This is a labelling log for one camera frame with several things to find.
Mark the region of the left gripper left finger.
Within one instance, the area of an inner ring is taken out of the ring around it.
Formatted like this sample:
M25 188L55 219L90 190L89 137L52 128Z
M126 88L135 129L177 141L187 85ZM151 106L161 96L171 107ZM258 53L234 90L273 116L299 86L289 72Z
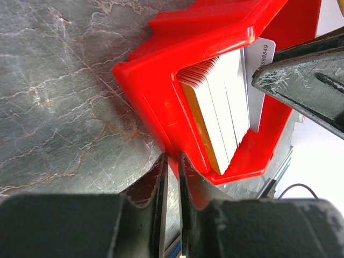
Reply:
M125 196L118 229L118 257L163 257L168 192L168 157L121 193Z

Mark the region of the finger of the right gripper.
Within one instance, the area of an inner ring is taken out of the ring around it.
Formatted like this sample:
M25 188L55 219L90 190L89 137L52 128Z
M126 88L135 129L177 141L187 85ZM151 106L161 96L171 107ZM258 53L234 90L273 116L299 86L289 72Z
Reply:
M252 86L343 138L343 34L327 33L275 54Z

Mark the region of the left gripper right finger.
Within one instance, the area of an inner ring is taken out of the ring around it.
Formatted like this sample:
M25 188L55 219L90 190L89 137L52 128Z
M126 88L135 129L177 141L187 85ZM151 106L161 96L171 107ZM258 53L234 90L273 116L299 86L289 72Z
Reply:
M220 257L214 203L233 198L200 174L186 153L178 158L182 254L186 257Z

